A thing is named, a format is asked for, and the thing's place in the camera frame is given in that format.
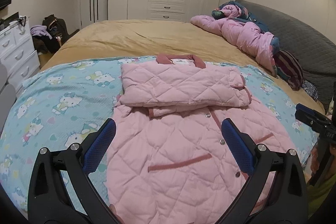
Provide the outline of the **green sleeved right forearm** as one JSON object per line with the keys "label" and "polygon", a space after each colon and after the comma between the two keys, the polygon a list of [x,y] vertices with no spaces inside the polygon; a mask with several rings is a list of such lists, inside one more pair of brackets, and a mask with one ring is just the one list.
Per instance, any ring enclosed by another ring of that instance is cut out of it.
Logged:
{"label": "green sleeved right forearm", "polygon": [[307,184],[308,218],[310,218],[322,205],[335,184],[335,180],[336,174],[319,186],[312,186],[309,183]]}

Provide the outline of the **right hand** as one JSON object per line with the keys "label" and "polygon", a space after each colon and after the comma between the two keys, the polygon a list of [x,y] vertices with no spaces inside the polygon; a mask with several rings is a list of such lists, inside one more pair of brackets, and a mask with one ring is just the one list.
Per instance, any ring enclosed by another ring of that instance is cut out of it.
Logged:
{"label": "right hand", "polygon": [[310,165],[311,173],[315,174],[319,169],[319,161],[318,161],[318,147],[315,145],[311,151],[311,165]]}

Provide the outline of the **left hand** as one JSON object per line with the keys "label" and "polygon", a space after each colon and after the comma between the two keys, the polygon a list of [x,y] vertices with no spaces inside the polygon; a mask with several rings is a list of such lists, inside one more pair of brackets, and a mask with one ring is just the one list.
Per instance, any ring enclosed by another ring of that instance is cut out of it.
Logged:
{"label": "left hand", "polygon": [[125,224],[125,222],[122,220],[122,218],[117,214],[117,211],[116,211],[115,206],[114,206],[113,204],[110,204],[110,205],[109,205],[109,208],[110,208],[110,210],[112,211],[112,213],[117,217],[117,219],[119,220],[119,222],[120,222],[121,224]]}

